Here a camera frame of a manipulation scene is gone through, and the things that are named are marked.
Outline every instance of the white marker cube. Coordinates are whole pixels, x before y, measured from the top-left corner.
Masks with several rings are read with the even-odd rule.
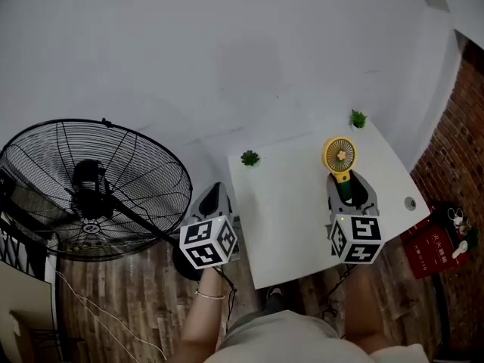
[[[227,263],[236,243],[226,216],[180,228],[180,249],[196,269]]]
[[[373,263],[385,244],[377,216],[337,214],[329,239],[342,263]]]

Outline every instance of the white shirt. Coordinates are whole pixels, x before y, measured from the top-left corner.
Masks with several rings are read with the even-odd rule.
[[[283,311],[230,332],[206,363],[428,363],[420,344],[367,355],[317,318]]]

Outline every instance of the bracelet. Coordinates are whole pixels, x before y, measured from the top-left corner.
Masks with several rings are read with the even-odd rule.
[[[197,294],[198,296],[202,296],[205,299],[224,299],[225,298],[225,295],[224,296],[207,296],[206,294],[200,293],[198,291],[198,289],[195,290],[195,294]]]

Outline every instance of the yellow handheld fan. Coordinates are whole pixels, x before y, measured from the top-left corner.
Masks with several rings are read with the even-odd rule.
[[[326,141],[323,149],[323,164],[337,180],[338,191],[343,201],[350,200],[351,186],[349,170],[356,163],[356,147],[346,137],[333,137]]]

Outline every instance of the desk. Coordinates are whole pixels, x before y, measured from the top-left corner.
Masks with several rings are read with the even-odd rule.
[[[281,284],[331,268],[325,226],[330,224],[326,178],[321,162],[326,140],[346,136],[356,146],[354,171],[365,177],[377,194],[380,230],[385,241],[397,237],[430,214],[405,167],[375,126],[353,132],[347,119],[328,117],[310,135],[253,149],[259,166],[245,167],[242,152],[228,163],[234,186],[250,270],[256,289]],[[405,207],[413,197],[416,209]]]

